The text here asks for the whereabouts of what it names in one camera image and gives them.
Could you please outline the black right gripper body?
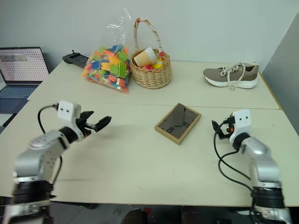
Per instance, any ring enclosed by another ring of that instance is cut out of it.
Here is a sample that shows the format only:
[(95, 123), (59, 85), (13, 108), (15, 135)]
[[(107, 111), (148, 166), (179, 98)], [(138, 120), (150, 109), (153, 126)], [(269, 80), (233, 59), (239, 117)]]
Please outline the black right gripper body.
[(230, 136), (234, 132), (234, 124), (235, 124), (235, 118), (234, 116), (227, 118), (226, 120), (223, 121), (224, 124), (228, 125), (227, 128), (227, 134), (225, 135), (226, 138), (230, 138)]

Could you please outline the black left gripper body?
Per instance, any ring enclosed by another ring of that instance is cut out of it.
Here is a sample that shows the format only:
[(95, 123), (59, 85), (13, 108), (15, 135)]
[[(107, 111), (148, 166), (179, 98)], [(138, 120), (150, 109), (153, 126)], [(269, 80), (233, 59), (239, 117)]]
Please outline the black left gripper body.
[(88, 137), (92, 133), (92, 130), (95, 131), (95, 125), (87, 123), (87, 119), (85, 118), (77, 119), (76, 125), (82, 132), (84, 138)]

